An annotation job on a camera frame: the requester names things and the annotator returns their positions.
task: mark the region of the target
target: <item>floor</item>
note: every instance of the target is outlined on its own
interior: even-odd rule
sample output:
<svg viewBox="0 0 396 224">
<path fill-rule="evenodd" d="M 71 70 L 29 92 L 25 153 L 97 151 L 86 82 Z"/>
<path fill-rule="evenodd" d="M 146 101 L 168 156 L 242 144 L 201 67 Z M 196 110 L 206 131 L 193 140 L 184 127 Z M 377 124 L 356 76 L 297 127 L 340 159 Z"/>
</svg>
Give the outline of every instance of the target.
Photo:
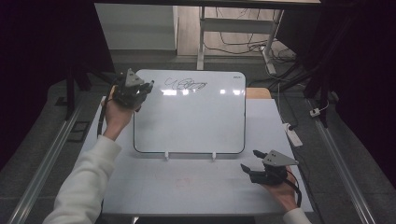
<svg viewBox="0 0 396 224">
<path fill-rule="evenodd" d="M 274 11 L 269 9 L 227 7 L 207 7 L 205 9 L 206 18 L 270 21 L 273 16 Z M 177 55 L 196 55 L 200 33 L 199 8 L 178 7 L 178 17 Z M 237 54 L 241 56 L 261 56 L 258 48 L 254 47 L 265 44 L 267 39 L 268 35 L 205 32 L 204 42 L 207 46 L 205 55 L 235 56 Z M 286 48 L 282 43 L 274 42 L 273 50 L 275 54 Z M 292 56 L 292 54 L 291 50 L 282 51 L 282 56 Z"/>
</svg>

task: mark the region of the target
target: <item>dark background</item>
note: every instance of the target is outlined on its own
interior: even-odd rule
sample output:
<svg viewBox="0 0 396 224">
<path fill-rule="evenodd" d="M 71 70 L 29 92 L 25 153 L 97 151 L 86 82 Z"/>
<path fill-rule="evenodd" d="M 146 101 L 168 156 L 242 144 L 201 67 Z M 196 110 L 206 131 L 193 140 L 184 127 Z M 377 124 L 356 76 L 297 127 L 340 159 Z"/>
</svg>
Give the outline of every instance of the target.
<svg viewBox="0 0 396 224">
<path fill-rule="evenodd" d="M 114 72 L 93 3 L 0 3 L 0 167 L 35 123 L 49 87 L 81 63 Z"/>
<path fill-rule="evenodd" d="M 396 187 L 396 5 L 390 1 L 360 2 L 361 7 L 347 13 L 285 11 L 276 37 L 310 69 L 320 61 L 330 45 L 325 41 L 333 40 L 345 15 L 353 15 L 352 25 L 325 70 L 331 72 L 331 91 L 339 96 L 336 110 L 340 117 Z"/>
</svg>

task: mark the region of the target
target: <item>whiteboard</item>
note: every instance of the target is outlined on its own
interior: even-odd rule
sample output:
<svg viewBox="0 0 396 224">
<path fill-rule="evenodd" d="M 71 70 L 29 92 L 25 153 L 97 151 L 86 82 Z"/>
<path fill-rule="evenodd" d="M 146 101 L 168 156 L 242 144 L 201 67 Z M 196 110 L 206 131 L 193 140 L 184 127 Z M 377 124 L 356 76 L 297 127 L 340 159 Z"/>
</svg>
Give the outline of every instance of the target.
<svg viewBox="0 0 396 224">
<path fill-rule="evenodd" d="M 152 92 L 134 115 L 142 153 L 240 153 L 245 147 L 245 85 L 238 72 L 140 70 Z"/>
</svg>

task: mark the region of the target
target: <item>aluminum rail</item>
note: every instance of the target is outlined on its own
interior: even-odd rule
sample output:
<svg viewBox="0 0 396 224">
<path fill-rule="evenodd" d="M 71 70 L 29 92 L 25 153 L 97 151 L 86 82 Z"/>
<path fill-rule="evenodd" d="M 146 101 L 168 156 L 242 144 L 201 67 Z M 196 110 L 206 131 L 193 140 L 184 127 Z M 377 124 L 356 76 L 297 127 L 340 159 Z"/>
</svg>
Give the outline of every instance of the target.
<svg viewBox="0 0 396 224">
<path fill-rule="evenodd" d="M 44 156 L 43 161 L 40 163 L 39 167 L 35 171 L 35 175 L 30 181 L 26 191 L 21 196 L 21 199 L 16 206 L 14 212 L 11 215 L 11 218 L 8 221 L 8 224 L 22 224 L 25 222 L 26 218 L 29 216 L 30 211 L 35 204 L 35 200 L 38 197 L 38 194 L 42 190 L 47 177 L 50 174 L 50 171 L 53 167 L 53 164 L 56 162 L 59 153 L 64 146 L 64 142 L 67 139 L 67 135 L 73 128 L 73 125 L 81 111 L 83 103 L 86 99 L 85 93 L 81 94 L 81 97 L 78 97 L 78 104 L 74 113 L 71 115 L 69 120 L 64 121 L 60 131 L 56 135 L 53 140 L 49 150 Z"/>
<path fill-rule="evenodd" d="M 309 100 L 306 100 L 310 108 L 313 108 Z M 346 187 L 346 191 L 351 197 L 351 201 L 353 202 L 356 211 L 358 212 L 359 217 L 361 218 L 361 223 L 364 224 L 375 224 L 375 218 L 372 214 L 372 211 L 364 199 L 363 194 L 361 193 L 361 189 L 353 178 L 352 174 L 347 167 L 347 163 L 344 161 L 343 156 L 340 153 L 338 146 L 335 144 L 332 133 L 328 128 L 325 128 L 322 122 L 319 119 L 315 119 L 315 123 L 317 125 L 318 131 L 322 140 L 324 141 L 326 148 L 329 151 L 330 157 L 334 162 L 334 166 L 340 175 L 344 186 Z"/>
</svg>

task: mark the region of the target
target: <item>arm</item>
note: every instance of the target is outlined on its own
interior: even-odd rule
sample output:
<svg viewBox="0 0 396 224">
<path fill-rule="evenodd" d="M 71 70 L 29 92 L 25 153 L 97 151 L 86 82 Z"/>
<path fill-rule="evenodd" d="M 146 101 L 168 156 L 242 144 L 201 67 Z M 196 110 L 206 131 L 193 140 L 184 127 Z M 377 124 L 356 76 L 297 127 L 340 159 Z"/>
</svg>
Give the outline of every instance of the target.
<svg viewBox="0 0 396 224">
<path fill-rule="evenodd" d="M 295 183 L 295 179 L 291 174 L 288 173 L 288 180 L 291 183 Z M 262 185 L 265 187 L 274 197 L 275 199 L 282 205 L 285 209 L 286 214 L 283 216 L 283 220 L 286 224 L 308 224 L 311 223 L 306 217 L 303 209 L 297 206 L 294 196 L 294 189 L 286 183 L 282 183 L 276 186 L 268 186 Z"/>
<path fill-rule="evenodd" d="M 120 146 L 114 141 L 129 123 L 131 109 L 109 101 L 106 107 L 107 128 L 95 146 L 82 153 L 55 199 L 54 210 L 44 223 L 94 223 L 101 211 L 108 179 Z"/>
</svg>

